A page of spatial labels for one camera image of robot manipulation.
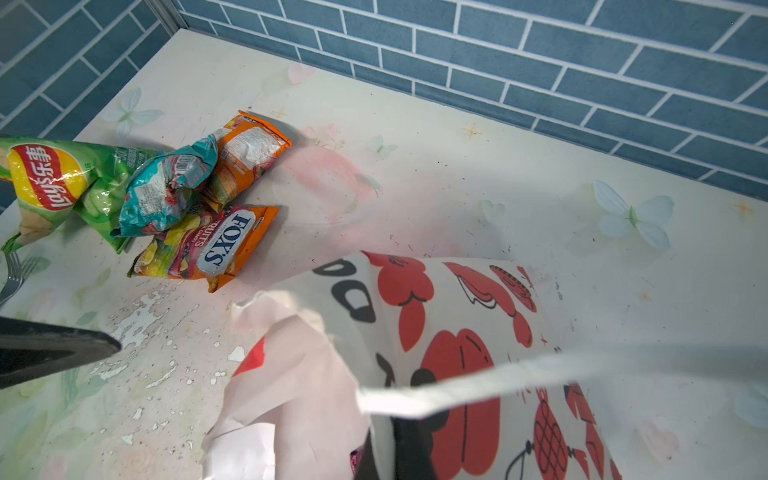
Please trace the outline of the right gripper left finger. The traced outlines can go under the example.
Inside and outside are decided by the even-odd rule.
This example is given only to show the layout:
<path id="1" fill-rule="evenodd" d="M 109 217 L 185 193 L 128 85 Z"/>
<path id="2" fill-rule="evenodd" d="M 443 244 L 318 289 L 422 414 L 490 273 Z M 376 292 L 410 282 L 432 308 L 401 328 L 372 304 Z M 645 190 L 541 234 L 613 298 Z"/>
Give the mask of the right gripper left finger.
<path id="1" fill-rule="evenodd" d="M 372 449 L 371 435 L 368 434 L 365 443 L 358 448 L 364 450 L 361 458 L 359 469 L 356 475 L 353 475 L 354 480 L 378 480 L 378 472 L 375 463 L 375 458 Z"/>

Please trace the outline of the metal fork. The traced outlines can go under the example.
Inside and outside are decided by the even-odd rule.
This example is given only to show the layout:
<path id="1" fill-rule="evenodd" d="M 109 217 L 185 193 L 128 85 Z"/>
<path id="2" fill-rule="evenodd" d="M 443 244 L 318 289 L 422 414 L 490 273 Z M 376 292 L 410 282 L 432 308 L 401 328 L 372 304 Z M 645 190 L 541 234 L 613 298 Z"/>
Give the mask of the metal fork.
<path id="1" fill-rule="evenodd" d="M 30 256 L 21 259 L 17 252 L 5 254 L 7 266 L 6 283 L 1 289 L 0 306 L 10 300 L 35 272 L 40 263 L 40 256 Z"/>

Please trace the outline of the purple berries candy bag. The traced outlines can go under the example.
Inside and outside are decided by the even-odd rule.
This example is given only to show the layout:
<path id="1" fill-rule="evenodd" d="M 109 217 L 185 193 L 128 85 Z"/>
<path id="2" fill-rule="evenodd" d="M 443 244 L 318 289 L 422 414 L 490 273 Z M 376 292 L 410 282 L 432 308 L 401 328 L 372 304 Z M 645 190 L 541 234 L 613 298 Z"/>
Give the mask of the purple berries candy bag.
<path id="1" fill-rule="evenodd" d="M 357 448 L 350 453 L 350 468 L 353 475 L 357 474 L 363 453 L 364 450 L 362 448 Z"/>

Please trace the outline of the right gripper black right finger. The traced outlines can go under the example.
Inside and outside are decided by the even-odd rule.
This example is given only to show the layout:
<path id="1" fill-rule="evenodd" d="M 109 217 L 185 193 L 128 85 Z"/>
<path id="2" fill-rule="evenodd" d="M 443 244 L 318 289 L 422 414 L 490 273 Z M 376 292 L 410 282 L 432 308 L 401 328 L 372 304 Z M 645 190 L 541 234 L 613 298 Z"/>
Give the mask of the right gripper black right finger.
<path id="1" fill-rule="evenodd" d="M 421 420 L 394 418 L 397 480 L 435 480 L 432 461 L 433 433 L 441 429 L 441 417 Z"/>

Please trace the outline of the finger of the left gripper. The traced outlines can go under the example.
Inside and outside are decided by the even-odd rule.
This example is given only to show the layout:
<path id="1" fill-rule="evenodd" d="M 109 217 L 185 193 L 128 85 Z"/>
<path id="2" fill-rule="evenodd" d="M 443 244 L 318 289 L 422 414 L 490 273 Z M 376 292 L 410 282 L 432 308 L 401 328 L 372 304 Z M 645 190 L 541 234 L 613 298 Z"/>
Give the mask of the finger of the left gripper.
<path id="1" fill-rule="evenodd" d="M 122 350 L 94 330 L 1 318 L 1 388 L 82 367 Z"/>

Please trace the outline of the teal candy bag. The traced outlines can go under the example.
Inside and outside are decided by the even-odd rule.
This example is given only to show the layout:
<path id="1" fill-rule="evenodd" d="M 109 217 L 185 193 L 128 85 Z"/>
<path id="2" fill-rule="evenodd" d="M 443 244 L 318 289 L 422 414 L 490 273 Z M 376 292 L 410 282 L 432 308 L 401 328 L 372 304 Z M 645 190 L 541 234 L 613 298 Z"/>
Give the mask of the teal candy bag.
<path id="1" fill-rule="evenodd" d="M 209 135 L 143 164 L 130 178 L 111 235 L 156 235 L 179 223 L 199 198 L 217 160 L 217 141 Z"/>

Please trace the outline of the red white paper bag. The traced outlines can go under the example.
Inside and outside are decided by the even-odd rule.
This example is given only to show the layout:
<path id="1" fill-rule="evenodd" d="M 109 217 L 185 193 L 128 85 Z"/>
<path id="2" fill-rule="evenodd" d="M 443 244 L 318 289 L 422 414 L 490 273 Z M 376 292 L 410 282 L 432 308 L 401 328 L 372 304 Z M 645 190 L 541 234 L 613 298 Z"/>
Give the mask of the red white paper bag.
<path id="1" fill-rule="evenodd" d="M 204 439 L 206 479 L 353 479 L 368 434 L 379 479 L 396 479 L 392 420 L 430 416 L 436 479 L 617 479 L 583 380 L 767 373 L 757 346 L 563 352 L 515 262 L 355 253 L 232 314 L 261 338 Z"/>

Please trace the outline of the fruit candy bag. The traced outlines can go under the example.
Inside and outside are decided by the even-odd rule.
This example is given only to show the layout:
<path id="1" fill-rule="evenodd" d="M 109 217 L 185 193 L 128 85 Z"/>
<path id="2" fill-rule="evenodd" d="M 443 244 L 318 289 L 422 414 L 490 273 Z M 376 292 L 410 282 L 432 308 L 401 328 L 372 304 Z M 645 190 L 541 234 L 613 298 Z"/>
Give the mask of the fruit candy bag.
<path id="1" fill-rule="evenodd" d="M 135 258 L 129 277 L 206 280 L 213 293 L 232 281 L 266 235 L 280 209 L 199 204 L 175 226 L 155 235 Z"/>

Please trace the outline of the green chips bag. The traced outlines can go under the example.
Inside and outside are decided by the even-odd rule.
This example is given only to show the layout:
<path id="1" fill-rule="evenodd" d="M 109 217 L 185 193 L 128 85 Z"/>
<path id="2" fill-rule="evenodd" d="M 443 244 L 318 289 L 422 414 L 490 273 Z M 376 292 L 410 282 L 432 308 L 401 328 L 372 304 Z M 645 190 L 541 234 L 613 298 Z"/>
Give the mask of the green chips bag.
<path id="1" fill-rule="evenodd" d="M 13 184 L 20 208 L 19 232 L 3 246 L 12 253 L 56 230 L 73 213 L 116 252 L 115 239 L 132 175 L 158 156 L 154 150 L 30 137 L 1 139 L 1 179 Z"/>

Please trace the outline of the green yellow snack packet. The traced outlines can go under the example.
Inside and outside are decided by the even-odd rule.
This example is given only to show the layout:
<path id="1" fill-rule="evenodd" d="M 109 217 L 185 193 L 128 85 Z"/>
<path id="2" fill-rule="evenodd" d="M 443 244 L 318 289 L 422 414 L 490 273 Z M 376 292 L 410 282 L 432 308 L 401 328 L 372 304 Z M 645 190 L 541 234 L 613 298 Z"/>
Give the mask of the green yellow snack packet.
<path id="1" fill-rule="evenodd" d="M 213 137 L 218 159 L 202 198 L 217 212 L 262 178 L 292 146 L 276 126 L 242 110 Z"/>

